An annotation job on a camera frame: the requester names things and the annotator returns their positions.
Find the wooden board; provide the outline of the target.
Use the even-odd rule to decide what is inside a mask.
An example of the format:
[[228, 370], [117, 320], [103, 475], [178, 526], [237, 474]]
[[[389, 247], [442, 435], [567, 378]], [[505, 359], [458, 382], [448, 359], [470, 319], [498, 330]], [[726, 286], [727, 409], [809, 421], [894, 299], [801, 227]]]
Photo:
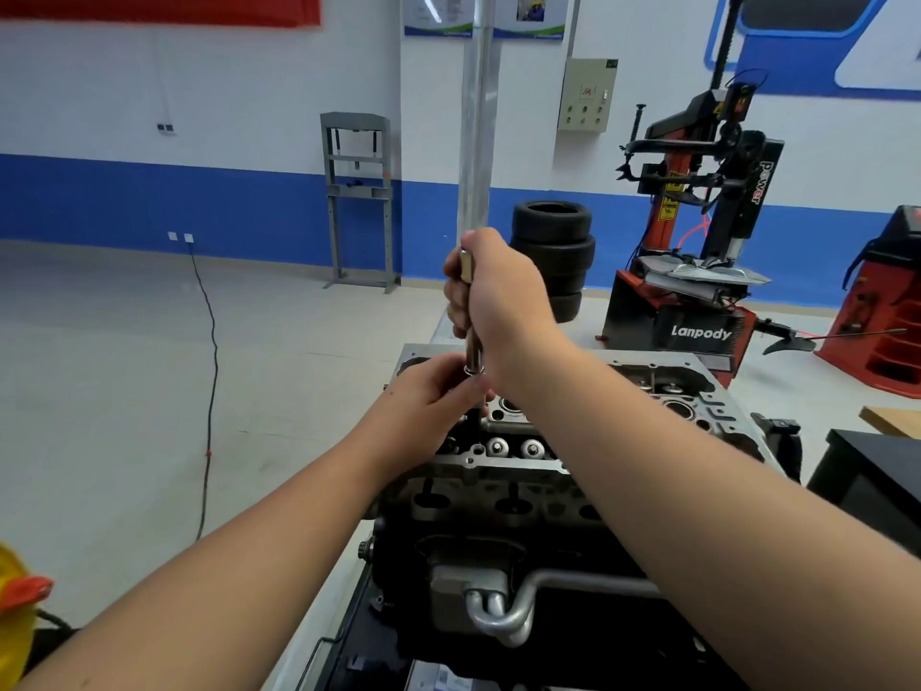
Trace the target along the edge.
[[921, 410], [865, 406], [858, 416], [884, 436], [921, 441]]

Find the bent silver metal pipe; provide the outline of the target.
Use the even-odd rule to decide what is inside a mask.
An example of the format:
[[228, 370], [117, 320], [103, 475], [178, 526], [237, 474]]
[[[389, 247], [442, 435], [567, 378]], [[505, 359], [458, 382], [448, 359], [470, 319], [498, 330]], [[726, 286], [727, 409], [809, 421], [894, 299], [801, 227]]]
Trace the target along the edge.
[[462, 593], [467, 615], [483, 635], [497, 639], [509, 648], [525, 644], [533, 628], [536, 598], [541, 589], [635, 597], [663, 598], [661, 590], [647, 579], [596, 574], [565, 569], [537, 569], [521, 582], [511, 604], [499, 612], [505, 603], [500, 591], [463, 585]]

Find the black engine block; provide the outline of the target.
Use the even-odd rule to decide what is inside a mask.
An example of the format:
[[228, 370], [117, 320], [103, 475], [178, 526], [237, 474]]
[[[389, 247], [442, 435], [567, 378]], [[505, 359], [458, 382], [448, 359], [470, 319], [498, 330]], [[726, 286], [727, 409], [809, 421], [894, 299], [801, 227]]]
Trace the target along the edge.
[[500, 569], [509, 593], [539, 569], [642, 579], [615, 536], [538, 526], [497, 530], [377, 520], [370, 563], [315, 691], [405, 691], [414, 662], [494, 682], [501, 691], [745, 691], [706, 639], [663, 600], [542, 586], [532, 632], [518, 648], [480, 634], [459, 597], [438, 598], [437, 565]]

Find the red wall banner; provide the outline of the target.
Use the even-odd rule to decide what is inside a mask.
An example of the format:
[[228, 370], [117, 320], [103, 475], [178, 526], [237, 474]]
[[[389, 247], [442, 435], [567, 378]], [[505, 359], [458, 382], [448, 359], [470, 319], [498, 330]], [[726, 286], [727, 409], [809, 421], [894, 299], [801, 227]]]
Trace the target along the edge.
[[0, 19], [321, 26], [321, 0], [0, 0]]

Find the red wheel balancer machine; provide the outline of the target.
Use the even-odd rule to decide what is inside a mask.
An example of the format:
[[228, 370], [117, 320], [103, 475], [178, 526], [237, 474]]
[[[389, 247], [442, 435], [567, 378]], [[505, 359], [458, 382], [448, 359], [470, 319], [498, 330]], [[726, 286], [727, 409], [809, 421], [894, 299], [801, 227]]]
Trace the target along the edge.
[[847, 268], [843, 289], [815, 355], [871, 388], [921, 401], [921, 206], [896, 207]]

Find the white green wall poster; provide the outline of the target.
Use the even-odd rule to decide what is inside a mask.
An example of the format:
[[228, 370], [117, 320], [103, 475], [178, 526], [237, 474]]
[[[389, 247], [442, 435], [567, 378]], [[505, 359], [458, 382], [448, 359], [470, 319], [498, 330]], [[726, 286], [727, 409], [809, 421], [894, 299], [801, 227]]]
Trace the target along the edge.
[[561, 41], [568, 11], [569, 0], [495, 0], [494, 36]]
[[471, 37], [476, 0], [401, 0], [405, 36]]

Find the beige electrical control box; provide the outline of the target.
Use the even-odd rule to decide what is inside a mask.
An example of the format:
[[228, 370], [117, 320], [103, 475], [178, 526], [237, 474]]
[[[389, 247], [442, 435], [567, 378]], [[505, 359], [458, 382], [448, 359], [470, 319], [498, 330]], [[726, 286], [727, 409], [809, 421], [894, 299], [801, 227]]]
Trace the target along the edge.
[[617, 59], [567, 58], [559, 132], [601, 134], [607, 130], [618, 67]]

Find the steel socket wrench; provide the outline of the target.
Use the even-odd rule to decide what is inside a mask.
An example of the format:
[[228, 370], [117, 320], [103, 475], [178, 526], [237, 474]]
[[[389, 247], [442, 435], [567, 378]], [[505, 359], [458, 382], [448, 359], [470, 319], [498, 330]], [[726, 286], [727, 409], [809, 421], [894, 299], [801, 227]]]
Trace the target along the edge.
[[480, 389], [484, 391], [484, 397], [479, 403], [478, 409], [476, 411], [469, 411], [471, 418], [470, 421], [472, 422], [473, 419], [475, 419], [477, 426], [479, 427], [481, 422], [488, 415], [488, 404], [493, 398], [494, 394], [488, 385], [488, 378], [485, 374], [484, 349], [482, 341], [471, 322], [471, 318], [469, 317], [470, 292], [474, 278], [475, 263], [473, 254], [465, 247], [460, 247], [459, 250], [459, 266], [460, 282], [458, 288], [459, 298], [457, 302], [459, 307], [463, 310], [463, 314], [465, 315], [467, 322], [466, 332], [464, 333], [466, 344], [466, 361], [464, 371], [468, 377], [476, 379]]

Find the grey shop press frame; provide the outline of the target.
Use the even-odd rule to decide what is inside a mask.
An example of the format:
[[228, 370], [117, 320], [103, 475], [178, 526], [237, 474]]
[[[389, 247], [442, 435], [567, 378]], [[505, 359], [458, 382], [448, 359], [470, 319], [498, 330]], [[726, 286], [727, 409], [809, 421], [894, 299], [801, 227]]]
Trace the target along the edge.
[[[335, 285], [349, 285], [381, 288], [385, 295], [393, 293], [399, 284], [394, 262], [392, 148], [390, 120], [385, 116], [359, 112], [324, 112], [319, 115], [323, 138], [321, 145], [325, 166], [325, 194], [328, 214], [328, 231], [331, 251], [331, 279], [325, 288]], [[346, 155], [342, 153], [343, 132], [364, 133], [371, 136], [370, 155]], [[379, 165], [382, 170], [380, 186], [347, 184], [339, 181], [336, 164], [362, 163]], [[340, 200], [354, 199], [375, 201], [382, 205], [384, 269], [380, 278], [355, 278], [342, 266], [340, 257], [340, 231], [337, 206]]]

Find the aluminium engine cylinder head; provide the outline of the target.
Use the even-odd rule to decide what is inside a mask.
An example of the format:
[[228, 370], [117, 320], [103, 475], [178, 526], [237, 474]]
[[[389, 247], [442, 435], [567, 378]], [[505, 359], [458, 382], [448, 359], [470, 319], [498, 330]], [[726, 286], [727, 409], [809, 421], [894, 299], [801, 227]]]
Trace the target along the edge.
[[[766, 433], [696, 356], [591, 350], [675, 416], [780, 474]], [[408, 517], [463, 530], [594, 528], [600, 518], [547, 439], [502, 396], [462, 416], [429, 462], [393, 481], [368, 520]]]

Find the red black tyre changer machine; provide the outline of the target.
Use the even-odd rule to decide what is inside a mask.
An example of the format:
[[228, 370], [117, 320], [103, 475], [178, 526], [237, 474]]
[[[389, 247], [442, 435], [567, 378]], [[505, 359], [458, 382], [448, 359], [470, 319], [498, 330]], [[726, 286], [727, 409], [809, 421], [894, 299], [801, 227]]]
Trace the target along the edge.
[[723, 83], [745, 0], [727, 0], [727, 17], [708, 90], [621, 149], [618, 180], [651, 198], [649, 219], [627, 266], [618, 270], [602, 330], [610, 349], [697, 355], [728, 387], [755, 334], [776, 338], [764, 354], [814, 354], [830, 335], [801, 334], [743, 306], [767, 277], [740, 265], [785, 149], [746, 130], [759, 88], [737, 74]]

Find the black table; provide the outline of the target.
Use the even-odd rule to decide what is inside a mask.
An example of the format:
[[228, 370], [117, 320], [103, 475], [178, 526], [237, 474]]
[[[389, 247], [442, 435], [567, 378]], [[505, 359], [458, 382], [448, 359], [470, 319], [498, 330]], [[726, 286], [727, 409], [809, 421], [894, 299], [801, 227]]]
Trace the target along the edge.
[[831, 429], [807, 489], [921, 559], [921, 440]]

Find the person's right forearm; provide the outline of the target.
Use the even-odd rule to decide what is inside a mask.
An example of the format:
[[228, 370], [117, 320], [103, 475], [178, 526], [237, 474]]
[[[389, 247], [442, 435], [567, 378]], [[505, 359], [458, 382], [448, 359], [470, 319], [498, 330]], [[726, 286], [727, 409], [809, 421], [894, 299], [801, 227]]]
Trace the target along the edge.
[[490, 359], [668, 601], [759, 691], [921, 691], [921, 560], [560, 336]]

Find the person's left hand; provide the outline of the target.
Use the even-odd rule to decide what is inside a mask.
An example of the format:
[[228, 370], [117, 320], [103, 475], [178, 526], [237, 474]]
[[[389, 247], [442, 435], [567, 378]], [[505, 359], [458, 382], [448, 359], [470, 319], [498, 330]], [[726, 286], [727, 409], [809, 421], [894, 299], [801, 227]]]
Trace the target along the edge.
[[388, 384], [350, 432], [348, 444], [383, 480], [433, 458], [451, 429], [484, 397], [474, 378], [419, 380], [416, 364]]

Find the person's left forearm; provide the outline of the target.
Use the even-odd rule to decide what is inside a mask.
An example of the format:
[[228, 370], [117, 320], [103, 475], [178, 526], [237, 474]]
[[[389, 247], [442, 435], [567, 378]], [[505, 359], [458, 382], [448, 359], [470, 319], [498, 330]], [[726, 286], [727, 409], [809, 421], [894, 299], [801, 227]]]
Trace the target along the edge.
[[374, 497], [433, 452], [352, 432], [156, 569], [13, 691], [260, 691]]

